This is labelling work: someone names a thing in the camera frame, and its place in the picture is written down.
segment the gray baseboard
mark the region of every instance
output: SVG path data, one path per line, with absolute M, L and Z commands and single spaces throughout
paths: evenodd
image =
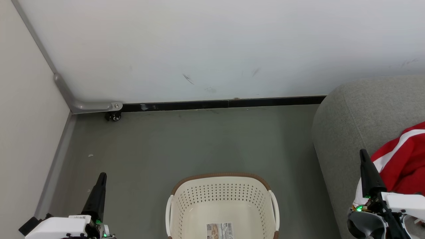
M 59 144 L 55 156 L 53 158 L 52 165 L 50 167 L 49 174 L 47 175 L 46 182 L 44 184 L 43 192 L 41 193 L 40 200 L 38 202 L 37 209 L 35 210 L 34 216 L 38 219 L 43 219 L 50 211 L 54 192 L 59 180 L 60 172 L 62 170 L 63 162 L 65 160 L 66 152 L 68 151 L 71 136 L 74 131 L 77 115 L 69 113 L 65 127 L 62 132 Z

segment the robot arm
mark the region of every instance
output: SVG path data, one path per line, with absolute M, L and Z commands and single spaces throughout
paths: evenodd
M 29 219 L 19 231 L 25 239 L 115 239 L 109 227 L 103 224 L 105 208 L 106 173 L 101 173 L 80 215 L 53 217 L 44 220 Z
M 414 216 L 425 222 L 425 197 L 387 193 L 376 167 L 365 149 L 360 150 L 360 173 L 365 205 L 352 208 L 347 226 L 350 233 L 362 239 L 413 239 L 404 221 Z

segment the caster wheel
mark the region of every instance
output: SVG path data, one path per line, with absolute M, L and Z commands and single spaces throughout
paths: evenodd
M 118 121 L 119 119 L 121 119 L 121 115 L 120 115 L 120 116 L 115 116 L 115 115 L 114 115 L 114 116 L 112 117 L 112 120 L 113 120 L 113 121 Z
M 121 111 L 107 112 L 105 114 L 106 121 L 118 121 L 121 119 Z

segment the perforated holes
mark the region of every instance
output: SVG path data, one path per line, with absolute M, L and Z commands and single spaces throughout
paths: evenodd
M 251 184 L 243 183 L 218 183 L 207 185 L 194 185 L 185 189 L 178 197 L 176 205 L 178 207 L 178 237 L 182 238 L 182 228 L 184 226 L 183 217 L 186 210 L 190 210 L 195 204 L 216 201 L 237 201 L 246 202 L 256 209 L 260 216 L 260 222 L 263 230 L 263 239 L 270 236 L 274 231 L 266 229 L 266 220 L 264 218 L 264 192 Z

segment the basket handle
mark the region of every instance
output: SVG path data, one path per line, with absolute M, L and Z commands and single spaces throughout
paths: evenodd
M 170 232 L 170 212 L 171 212 L 171 200 L 173 195 L 168 198 L 167 209 L 165 209 L 165 230 L 167 231 L 167 236 L 171 236 Z
M 276 199 L 275 194 L 272 190 L 269 190 L 270 196 L 272 196 L 273 207 L 275 208 L 275 223 L 276 223 L 276 231 L 279 231 L 279 224 L 281 222 L 280 214 L 279 214 L 279 205 Z

